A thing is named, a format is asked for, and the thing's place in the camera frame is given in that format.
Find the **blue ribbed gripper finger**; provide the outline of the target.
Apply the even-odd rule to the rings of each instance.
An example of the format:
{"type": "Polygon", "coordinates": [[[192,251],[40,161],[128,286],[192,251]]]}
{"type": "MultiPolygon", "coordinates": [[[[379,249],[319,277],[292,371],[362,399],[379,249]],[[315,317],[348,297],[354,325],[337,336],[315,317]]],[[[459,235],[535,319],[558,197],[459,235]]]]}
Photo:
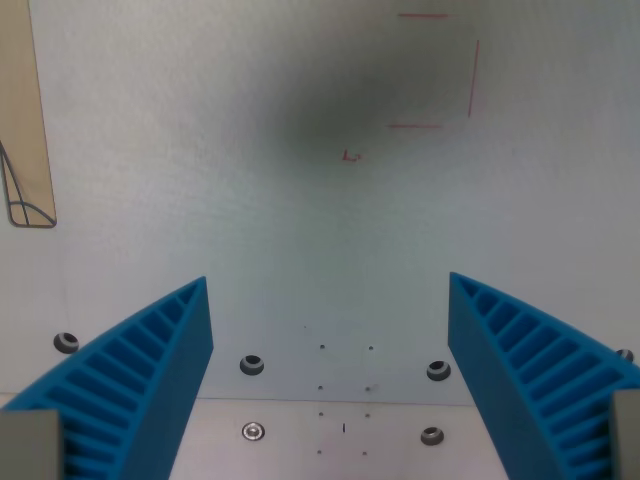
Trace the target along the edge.
{"type": "Polygon", "coordinates": [[[167,479],[212,352],[200,277],[96,337],[4,408],[60,415],[66,479],[167,479]]]}
{"type": "Polygon", "coordinates": [[[511,479],[611,479],[609,412],[639,368],[486,284],[449,277],[448,346],[511,479]]]}

